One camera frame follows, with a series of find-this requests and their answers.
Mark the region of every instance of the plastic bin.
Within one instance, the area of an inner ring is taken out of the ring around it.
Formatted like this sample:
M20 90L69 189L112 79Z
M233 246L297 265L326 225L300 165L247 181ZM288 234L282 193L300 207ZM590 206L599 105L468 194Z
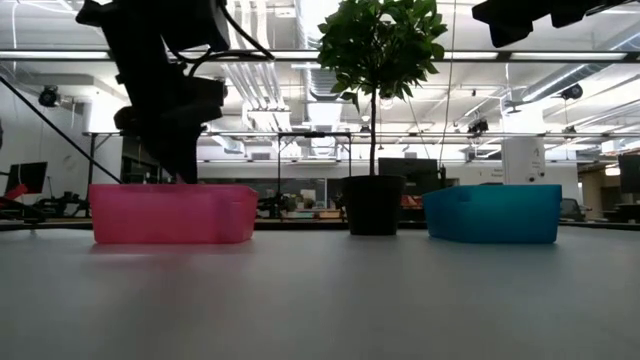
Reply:
M455 186L423 195L429 234L469 243L553 243L560 185Z
M251 239L258 194L241 185L91 185L99 244L233 244Z

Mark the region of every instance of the red object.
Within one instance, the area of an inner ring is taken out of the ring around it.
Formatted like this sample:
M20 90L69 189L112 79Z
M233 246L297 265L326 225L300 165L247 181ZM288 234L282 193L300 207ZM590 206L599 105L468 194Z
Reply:
M9 190L3 197L5 199L15 200L20 196L27 194L28 192L29 192L29 189L27 189L27 186L25 184L20 184L16 186L14 189Z
M234 244L251 239L258 193L242 185L91 185L99 244Z

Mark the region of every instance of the table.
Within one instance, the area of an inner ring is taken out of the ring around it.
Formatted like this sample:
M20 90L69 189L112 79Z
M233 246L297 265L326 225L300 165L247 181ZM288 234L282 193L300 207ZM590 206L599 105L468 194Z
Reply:
M0 359L635 359L640 238L555 245L346 231L239 246L0 233Z

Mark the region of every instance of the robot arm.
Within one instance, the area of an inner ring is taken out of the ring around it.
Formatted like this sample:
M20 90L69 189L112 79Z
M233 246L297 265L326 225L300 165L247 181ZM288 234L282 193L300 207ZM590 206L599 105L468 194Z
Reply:
M131 106L118 111L116 126L139 137L163 168L186 183L197 182L202 124L222 117L226 88L224 82L194 77L195 71L185 76L188 59L179 52L208 45L210 57L229 49L221 13L225 2L114 0L100 5L85 0L76 17L80 24L102 29L118 67L116 79L129 94ZM165 44L182 61L170 61Z

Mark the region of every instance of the tree trunk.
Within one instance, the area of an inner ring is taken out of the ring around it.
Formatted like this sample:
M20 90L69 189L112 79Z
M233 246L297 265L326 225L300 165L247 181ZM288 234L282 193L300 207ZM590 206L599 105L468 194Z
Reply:
M369 175L376 174L376 89L371 93L371 149L369 149Z

